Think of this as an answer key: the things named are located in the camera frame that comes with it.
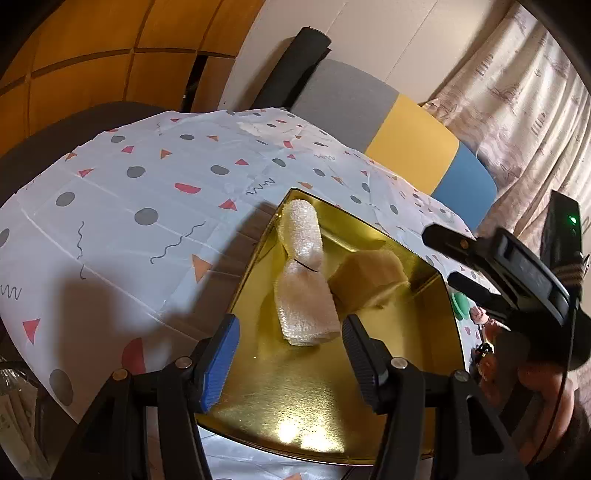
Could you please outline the person right hand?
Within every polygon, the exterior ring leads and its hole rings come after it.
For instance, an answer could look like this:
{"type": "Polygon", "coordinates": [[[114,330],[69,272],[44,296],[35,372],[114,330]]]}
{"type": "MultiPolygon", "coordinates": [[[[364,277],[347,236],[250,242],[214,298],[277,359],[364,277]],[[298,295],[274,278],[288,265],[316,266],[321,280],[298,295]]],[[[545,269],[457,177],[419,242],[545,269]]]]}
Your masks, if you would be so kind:
{"type": "Polygon", "coordinates": [[[547,458],[567,432],[574,413],[572,380],[563,378],[561,368],[552,364],[525,362],[519,367],[500,370],[495,355],[482,360],[478,370],[482,377],[480,387],[494,407],[504,406],[518,385],[541,397],[536,423],[517,443],[517,449],[525,465],[547,458]]]}

